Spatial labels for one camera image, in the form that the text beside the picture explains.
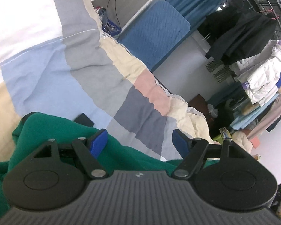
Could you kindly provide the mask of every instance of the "white jacket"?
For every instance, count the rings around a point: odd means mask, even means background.
[[[250,67],[238,80],[249,83],[246,93],[252,104],[258,102],[263,106],[278,91],[276,83],[281,73],[281,45],[276,43],[270,41],[260,54],[237,62],[238,65]]]

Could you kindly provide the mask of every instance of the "ribbed gray panel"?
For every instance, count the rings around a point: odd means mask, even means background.
[[[90,182],[81,197],[68,206],[47,212],[12,208],[0,225],[280,225],[268,209],[227,212],[198,197],[186,181],[165,171],[115,171],[105,180]]]

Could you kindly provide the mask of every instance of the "blue padded board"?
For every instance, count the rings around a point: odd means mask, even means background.
[[[158,1],[120,36],[119,42],[151,70],[189,30],[189,22],[175,8],[167,1]]]

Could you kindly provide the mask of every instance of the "silver bolt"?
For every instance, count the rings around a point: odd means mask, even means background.
[[[174,172],[174,175],[179,178],[185,178],[189,175],[189,172],[183,169],[178,169]]]
[[[102,178],[106,175],[106,172],[102,169],[95,169],[91,172],[93,177]]]

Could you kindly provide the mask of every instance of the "brown garment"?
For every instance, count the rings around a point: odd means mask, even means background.
[[[269,112],[261,119],[257,126],[249,133],[248,139],[251,140],[262,134],[279,116],[281,116],[281,94],[275,99]]]

